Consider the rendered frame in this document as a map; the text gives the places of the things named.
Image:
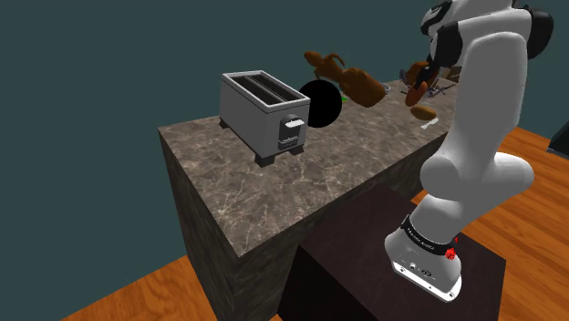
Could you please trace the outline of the brown rounded vase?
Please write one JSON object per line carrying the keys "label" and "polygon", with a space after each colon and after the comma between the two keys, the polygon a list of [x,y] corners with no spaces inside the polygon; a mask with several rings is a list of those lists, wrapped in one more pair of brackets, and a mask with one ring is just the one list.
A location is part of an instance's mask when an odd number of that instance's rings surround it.
{"label": "brown rounded vase", "polygon": [[405,104],[408,107],[416,105],[422,96],[427,92],[427,85],[423,83],[419,88],[417,88],[417,74],[419,73],[418,62],[414,63],[409,70],[406,72],[406,80],[409,85],[407,96],[405,98]]}

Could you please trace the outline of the dark robot stand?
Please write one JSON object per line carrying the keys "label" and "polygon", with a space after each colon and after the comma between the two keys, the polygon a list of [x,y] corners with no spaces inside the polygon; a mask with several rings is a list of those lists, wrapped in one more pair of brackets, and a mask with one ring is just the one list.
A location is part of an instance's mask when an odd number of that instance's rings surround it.
{"label": "dark robot stand", "polygon": [[384,248],[414,209],[378,185],[299,244],[277,313],[283,321],[499,321],[505,260],[461,233],[462,289],[450,303],[397,275]]}

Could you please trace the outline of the grey two-slot toaster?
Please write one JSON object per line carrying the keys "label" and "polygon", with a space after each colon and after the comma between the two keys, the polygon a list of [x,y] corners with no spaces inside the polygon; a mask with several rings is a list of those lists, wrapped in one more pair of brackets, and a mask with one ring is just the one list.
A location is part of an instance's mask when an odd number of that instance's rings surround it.
{"label": "grey two-slot toaster", "polygon": [[254,153],[257,165],[304,151],[310,98],[262,71],[221,74],[220,126]]}

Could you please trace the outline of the brown animal figure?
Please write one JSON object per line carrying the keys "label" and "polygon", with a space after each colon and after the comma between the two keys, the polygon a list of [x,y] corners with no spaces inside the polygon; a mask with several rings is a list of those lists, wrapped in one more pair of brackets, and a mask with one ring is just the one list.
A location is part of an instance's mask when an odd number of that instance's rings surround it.
{"label": "brown animal figure", "polygon": [[346,68],[343,59],[336,53],[323,57],[315,51],[306,51],[304,58],[314,68],[316,78],[336,82],[346,96],[362,107],[373,107],[387,94],[382,84],[363,69]]}

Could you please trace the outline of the black ball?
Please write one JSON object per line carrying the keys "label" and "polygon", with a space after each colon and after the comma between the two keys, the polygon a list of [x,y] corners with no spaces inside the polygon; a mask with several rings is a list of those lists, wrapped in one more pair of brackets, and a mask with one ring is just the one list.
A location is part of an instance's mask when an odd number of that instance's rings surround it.
{"label": "black ball", "polygon": [[311,128],[323,128],[331,125],[342,110],[342,97],[339,90],[323,79],[312,80],[304,84],[300,92],[310,98],[307,125]]}

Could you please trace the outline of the brown potato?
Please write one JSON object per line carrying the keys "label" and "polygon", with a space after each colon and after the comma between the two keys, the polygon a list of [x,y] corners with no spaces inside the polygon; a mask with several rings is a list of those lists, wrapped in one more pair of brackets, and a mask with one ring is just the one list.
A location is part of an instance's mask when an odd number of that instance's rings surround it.
{"label": "brown potato", "polygon": [[411,107],[409,111],[416,119],[420,120],[431,121],[437,117],[436,111],[428,106],[416,105]]}

